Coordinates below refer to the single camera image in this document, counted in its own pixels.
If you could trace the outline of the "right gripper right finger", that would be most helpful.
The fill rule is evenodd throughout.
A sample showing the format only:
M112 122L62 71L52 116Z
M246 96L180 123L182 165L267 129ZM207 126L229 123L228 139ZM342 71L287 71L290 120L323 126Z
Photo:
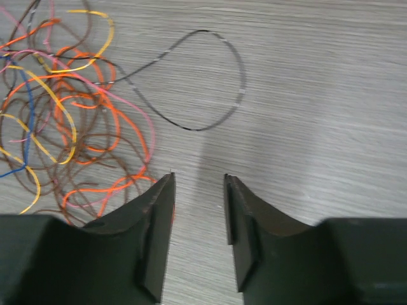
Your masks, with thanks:
M406 220L310 226L224 176L224 212L245 304L405 304Z

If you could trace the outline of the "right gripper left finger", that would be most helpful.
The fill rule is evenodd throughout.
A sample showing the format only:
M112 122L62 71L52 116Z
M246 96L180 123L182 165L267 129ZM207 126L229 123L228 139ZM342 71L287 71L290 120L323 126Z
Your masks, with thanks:
M2 215L1 303L161 303L175 198L170 173L83 227Z

